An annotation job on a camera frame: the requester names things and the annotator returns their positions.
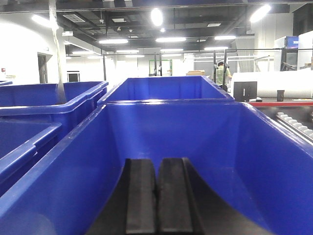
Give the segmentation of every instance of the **ceiling light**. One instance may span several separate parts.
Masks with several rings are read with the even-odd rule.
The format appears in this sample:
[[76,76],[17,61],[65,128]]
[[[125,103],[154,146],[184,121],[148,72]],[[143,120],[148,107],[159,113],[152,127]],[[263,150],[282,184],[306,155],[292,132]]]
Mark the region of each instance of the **ceiling light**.
[[163,23],[163,16],[162,16],[162,12],[155,8],[151,11],[151,20],[152,20],[152,23],[155,25],[155,26],[160,26],[162,25]]
[[232,36],[232,35],[216,36],[214,39],[215,40],[233,40],[233,39],[236,39],[236,36]]
[[228,47],[206,47],[204,50],[226,50]]
[[112,21],[114,23],[124,23],[126,20],[124,18],[113,18]]
[[94,54],[94,51],[92,51],[92,50],[73,51],[72,54],[74,54],[74,55],[91,55],[91,54]]
[[207,27],[218,27],[220,25],[221,25],[221,23],[210,23],[207,25]]
[[163,54],[162,57],[175,57],[175,56],[181,56],[181,54]]
[[38,16],[38,15],[33,15],[33,17],[31,18],[34,22],[44,26],[44,27],[48,27],[48,28],[56,28],[58,29],[59,26],[57,25],[56,21],[55,23],[51,23],[50,20],[44,18],[44,17],[41,17],[41,16]]
[[73,36],[73,31],[64,31],[64,32],[62,33],[62,36],[63,36],[63,37]]
[[174,52],[174,51],[183,51],[183,49],[161,49],[162,52]]
[[157,38],[156,42],[158,43],[176,43],[176,42],[184,42],[186,38]]
[[88,56],[87,59],[103,59],[102,55],[93,55],[93,56]]
[[86,22],[85,20],[83,20],[82,18],[80,18],[79,16],[75,15],[75,14],[65,14],[63,15],[65,18],[67,18],[68,20],[74,22],[74,23],[83,23]]
[[270,5],[264,5],[254,12],[250,18],[252,23],[261,20],[270,11]]
[[144,55],[126,55],[126,58],[142,58],[145,57]]
[[117,53],[138,53],[139,50],[117,50]]
[[107,39],[99,41],[100,44],[124,44],[128,43],[127,39]]

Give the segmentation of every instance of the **blue plastic bin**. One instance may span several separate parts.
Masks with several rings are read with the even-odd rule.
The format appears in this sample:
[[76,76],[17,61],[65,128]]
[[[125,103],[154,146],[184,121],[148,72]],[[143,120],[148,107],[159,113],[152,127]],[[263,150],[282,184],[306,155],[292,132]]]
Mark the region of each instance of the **blue plastic bin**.
[[56,143],[60,123],[0,121],[0,196]]
[[59,122],[59,139],[95,108],[107,92],[107,82],[71,82],[64,89],[68,102],[57,104],[56,84],[0,86],[0,117]]
[[313,234],[312,145],[249,105],[197,100],[97,108],[0,198],[0,234],[84,234],[126,158],[149,158],[157,172],[168,157],[188,157],[275,234]]
[[206,99],[234,101],[227,92],[205,76],[128,78],[98,101]]
[[10,85],[10,84],[12,84],[12,81],[0,81],[0,86]]

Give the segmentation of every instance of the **black ceiling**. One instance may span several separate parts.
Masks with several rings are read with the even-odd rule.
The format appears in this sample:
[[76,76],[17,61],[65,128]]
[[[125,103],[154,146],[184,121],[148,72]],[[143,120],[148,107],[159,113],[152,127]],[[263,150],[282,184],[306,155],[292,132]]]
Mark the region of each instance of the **black ceiling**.
[[[179,47],[184,50],[202,50],[208,46],[230,46],[231,41],[215,41],[217,35],[247,35],[249,17],[258,2],[304,2],[303,0],[57,0],[58,24],[64,30],[105,51],[148,47]],[[0,0],[0,12],[43,12],[47,17],[48,0]],[[150,20],[151,6],[160,7],[164,17],[161,27],[154,27]],[[272,4],[270,13],[287,13],[286,3]],[[84,22],[74,23],[65,15],[74,14]],[[115,23],[114,18],[125,22]],[[207,27],[209,23],[221,23]],[[158,37],[186,37],[183,43],[160,44]],[[125,45],[100,45],[99,40],[123,38]]]
[[[155,27],[150,19],[150,8],[128,10],[94,10],[59,12],[58,23],[73,35],[105,51],[147,47],[179,47],[184,50],[202,50],[207,46],[230,46],[231,41],[215,41],[217,35],[248,36],[249,16],[257,5],[206,6],[186,8],[163,8],[164,23]],[[287,4],[272,6],[271,13],[286,13]],[[67,14],[75,14],[85,22],[74,23]],[[113,19],[123,18],[125,22],[115,23]],[[218,27],[207,27],[211,23],[221,23]],[[159,37],[186,37],[182,43],[157,43]],[[128,39],[125,45],[100,45],[99,40]]]

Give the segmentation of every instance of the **blue screen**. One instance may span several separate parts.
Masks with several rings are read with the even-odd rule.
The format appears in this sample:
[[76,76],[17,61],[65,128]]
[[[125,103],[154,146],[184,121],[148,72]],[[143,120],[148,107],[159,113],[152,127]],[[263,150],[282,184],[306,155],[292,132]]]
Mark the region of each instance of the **blue screen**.
[[286,44],[287,49],[298,49],[298,47],[299,47],[298,36],[287,37],[287,44]]

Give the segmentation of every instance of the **white roller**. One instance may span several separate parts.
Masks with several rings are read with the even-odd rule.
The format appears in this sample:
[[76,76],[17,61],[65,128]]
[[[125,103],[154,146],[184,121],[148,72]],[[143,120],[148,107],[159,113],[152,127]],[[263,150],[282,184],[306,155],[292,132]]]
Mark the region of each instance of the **white roller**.
[[258,97],[275,98],[277,90],[285,90],[285,98],[312,98],[313,95],[312,70],[234,73],[231,87],[240,81],[257,81]]

